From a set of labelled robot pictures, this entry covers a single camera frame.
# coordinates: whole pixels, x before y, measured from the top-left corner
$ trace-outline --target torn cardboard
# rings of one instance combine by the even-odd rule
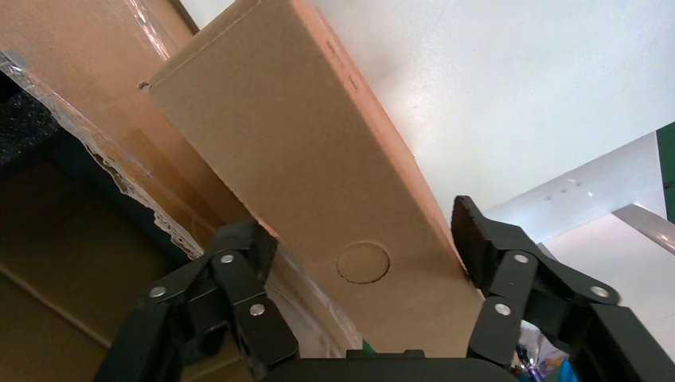
[[[150,94],[376,351],[465,355],[482,298],[410,151],[315,8],[235,2]]]

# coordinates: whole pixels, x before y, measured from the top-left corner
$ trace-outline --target cardboard box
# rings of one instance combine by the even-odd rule
[[[92,380],[139,292],[175,268],[92,183],[42,162],[0,181],[0,380]],[[231,338],[182,380],[248,381]]]
[[[150,94],[376,351],[465,354],[482,298],[410,151],[314,7],[235,2]]]
[[[141,89],[192,37],[170,0],[0,5],[0,71],[196,258],[216,228],[248,212]]]

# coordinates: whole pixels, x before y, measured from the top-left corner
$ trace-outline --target blue object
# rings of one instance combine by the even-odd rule
[[[563,367],[560,368],[560,375],[558,376],[558,381],[579,382],[579,380],[576,379],[574,370],[572,370],[572,366],[570,365],[568,360],[565,360],[565,362],[563,363]]]

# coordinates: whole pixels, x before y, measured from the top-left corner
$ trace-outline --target metal rivet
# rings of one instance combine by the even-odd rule
[[[234,260],[234,256],[232,255],[224,255],[223,257],[220,258],[220,262],[223,264],[231,263]]]
[[[501,314],[502,316],[508,316],[511,314],[511,308],[504,304],[497,304],[494,306],[494,309],[497,311],[497,313]]]
[[[157,298],[163,296],[166,293],[166,288],[163,286],[156,286],[150,289],[150,297]]]
[[[600,297],[610,297],[610,292],[608,292],[605,288],[601,288],[600,286],[591,286],[591,292],[597,294]]]
[[[251,309],[249,309],[248,312],[251,314],[251,316],[260,316],[261,314],[265,313],[265,305],[251,305]]]
[[[515,255],[513,258],[518,263],[523,263],[523,264],[529,263],[529,259],[527,257],[523,256],[523,255]]]

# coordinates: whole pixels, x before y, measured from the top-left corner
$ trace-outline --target green object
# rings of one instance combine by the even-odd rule
[[[656,131],[668,221],[675,224],[675,123]]]
[[[366,340],[363,340],[363,350],[367,353],[377,353]]]

